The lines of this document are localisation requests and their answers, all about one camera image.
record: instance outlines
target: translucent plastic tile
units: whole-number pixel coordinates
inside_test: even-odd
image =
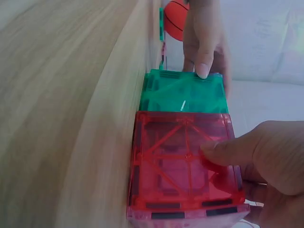
[[[239,167],[214,165],[200,152],[206,141],[233,137],[228,114],[139,111],[127,218],[138,227],[154,227],[163,219],[238,222],[249,212]]]
[[[160,40],[164,41],[163,8],[160,8]]]
[[[195,73],[151,70],[145,76],[140,110],[228,113],[222,75],[201,79]]]

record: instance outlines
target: basketball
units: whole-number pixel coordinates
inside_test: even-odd
[[[183,0],[170,1],[164,9],[164,29],[173,38],[182,41],[189,5]]]

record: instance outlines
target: finger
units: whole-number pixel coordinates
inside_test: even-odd
[[[244,181],[266,184],[266,180],[261,177],[255,166],[251,164],[241,166],[242,179]]]
[[[247,200],[252,202],[265,203],[267,195],[267,185],[244,181],[243,188]]]
[[[194,63],[185,57],[183,72],[193,72]]]
[[[253,163],[253,153],[259,139],[253,131],[226,142],[209,141],[201,146],[204,155],[218,165],[247,165]]]
[[[199,51],[195,61],[195,72],[201,78],[207,78],[214,59],[215,39],[204,37],[199,42]]]
[[[263,207],[250,206],[250,213],[244,218],[246,221],[259,225],[260,214]]]

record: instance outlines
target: wooden wall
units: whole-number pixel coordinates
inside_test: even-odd
[[[120,228],[160,0],[0,0],[0,227]]]

